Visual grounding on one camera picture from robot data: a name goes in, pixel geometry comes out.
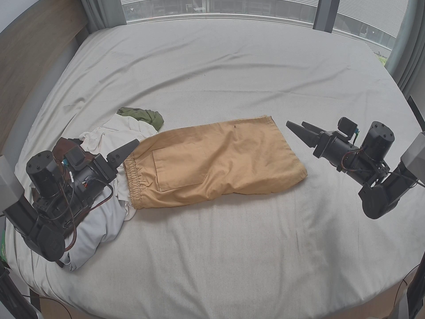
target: fitted sheet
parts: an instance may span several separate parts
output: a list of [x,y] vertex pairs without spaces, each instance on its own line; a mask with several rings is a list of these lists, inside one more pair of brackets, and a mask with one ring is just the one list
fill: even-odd
[[39,294],[104,318],[320,318],[387,289],[425,248],[424,190],[367,218],[360,185],[313,157],[285,127],[388,125],[395,168],[420,131],[396,84],[363,42],[288,25],[185,20],[90,35],[28,135],[16,175],[60,136],[104,124],[121,106],[158,110],[162,131],[268,114],[308,177],[282,193],[229,194],[138,210],[74,272],[46,262],[9,224],[8,263]]

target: wooden floor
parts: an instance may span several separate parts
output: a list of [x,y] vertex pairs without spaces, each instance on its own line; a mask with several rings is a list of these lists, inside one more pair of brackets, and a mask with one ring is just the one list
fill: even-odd
[[[407,282],[410,282],[412,277],[413,273],[407,278]],[[357,306],[341,313],[327,316],[323,319],[366,319],[369,317],[385,318],[391,312],[398,287],[399,284],[397,283],[390,289],[386,290],[385,292],[382,292],[374,299],[361,306]],[[403,292],[405,288],[406,286],[403,283],[403,285],[400,287],[399,295]],[[55,301],[41,299],[40,305],[41,311],[45,319],[69,318],[65,309],[61,308],[62,306],[56,303]],[[87,314],[84,314],[73,307],[67,306],[67,308],[71,313],[72,319],[99,319],[99,317],[88,316]],[[417,315],[416,319],[425,319],[425,310],[422,309]]]

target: wooden headboard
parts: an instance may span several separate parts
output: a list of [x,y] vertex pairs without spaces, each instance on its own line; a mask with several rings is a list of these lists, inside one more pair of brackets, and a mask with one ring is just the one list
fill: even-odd
[[0,149],[29,93],[86,24],[81,0],[39,0],[0,33]]

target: curtain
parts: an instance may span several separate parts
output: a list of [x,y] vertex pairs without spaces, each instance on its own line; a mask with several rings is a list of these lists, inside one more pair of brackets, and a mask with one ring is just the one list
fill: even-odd
[[425,0],[409,0],[399,35],[385,68],[408,98],[425,74]]
[[121,0],[81,0],[88,18],[88,31],[125,25]]

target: tan shorts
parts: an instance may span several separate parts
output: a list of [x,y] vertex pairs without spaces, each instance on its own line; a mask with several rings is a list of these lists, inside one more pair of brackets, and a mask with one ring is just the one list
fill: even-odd
[[267,116],[161,132],[141,141],[124,168],[136,209],[277,193],[307,176]]

